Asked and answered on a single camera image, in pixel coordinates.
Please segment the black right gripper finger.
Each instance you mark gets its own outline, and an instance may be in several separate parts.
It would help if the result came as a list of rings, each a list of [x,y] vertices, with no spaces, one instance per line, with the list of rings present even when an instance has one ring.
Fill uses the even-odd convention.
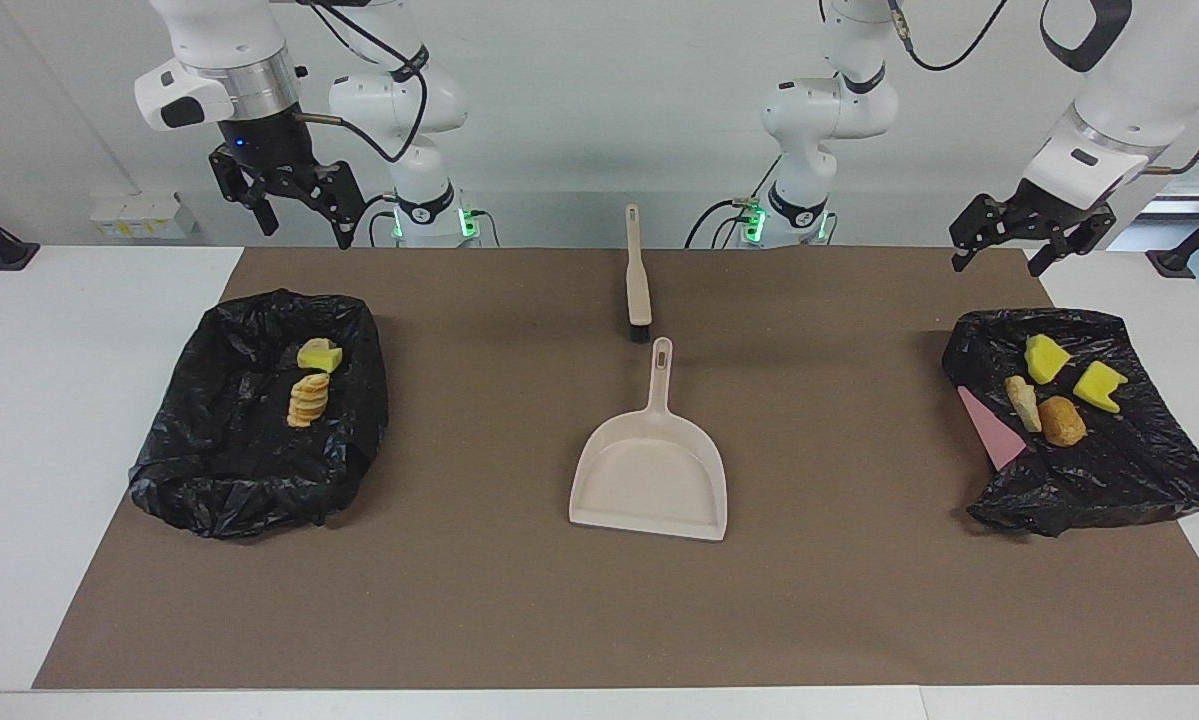
[[[264,236],[273,236],[279,222],[267,200],[264,182],[253,181],[248,169],[239,164],[227,149],[213,149],[209,155],[209,164],[218,182],[221,196],[251,211]]]
[[[355,242],[355,234],[367,206],[359,181],[347,161],[314,168],[317,211],[329,220],[338,249],[347,250]]]

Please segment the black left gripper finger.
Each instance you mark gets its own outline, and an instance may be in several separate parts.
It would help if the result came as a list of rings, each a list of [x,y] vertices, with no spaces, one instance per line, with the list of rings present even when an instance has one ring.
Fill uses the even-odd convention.
[[[1050,229],[1046,246],[1035,252],[1028,261],[1030,277],[1042,277],[1053,264],[1070,255],[1087,255],[1087,252],[1096,249],[1097,243],[1110,232],[1115,222],[1116,217],[1110,205],[1099,205],[1092,214],[1087,214],[1087,218],[1070,231],[1062,231],[1059,226]]]
[[[964,272],[978,252],[1002,246],[1012,240],[1012,232],[1006,224],[1010,204],[993,196],[974,196],[954,222],[948,226],[950,238],[954,246],[951,258],[954,272]]]

